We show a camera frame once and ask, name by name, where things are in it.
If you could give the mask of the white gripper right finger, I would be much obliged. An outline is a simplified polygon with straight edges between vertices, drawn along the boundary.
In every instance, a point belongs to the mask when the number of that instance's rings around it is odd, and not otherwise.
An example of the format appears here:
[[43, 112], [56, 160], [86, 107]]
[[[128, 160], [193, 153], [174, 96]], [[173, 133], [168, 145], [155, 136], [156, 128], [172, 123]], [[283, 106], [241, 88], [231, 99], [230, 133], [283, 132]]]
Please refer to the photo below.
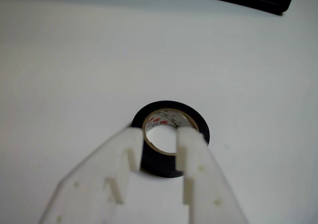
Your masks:
[[246, 224], [240, 208], [203, 135], [191, 127], [177, 129], [176, 169], [183, 172], [183, 203], [191, 224]]

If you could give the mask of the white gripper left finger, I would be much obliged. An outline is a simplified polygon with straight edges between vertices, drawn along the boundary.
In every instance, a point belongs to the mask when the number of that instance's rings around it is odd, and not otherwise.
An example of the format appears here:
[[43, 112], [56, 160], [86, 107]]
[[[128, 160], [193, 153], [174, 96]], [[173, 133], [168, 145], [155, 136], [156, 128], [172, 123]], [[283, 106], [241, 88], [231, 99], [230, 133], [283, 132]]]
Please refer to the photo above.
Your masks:
[[105, 141], [58, 184], [41, 224], [112, 224], [141, 165], [143, 132], [125, 128]]

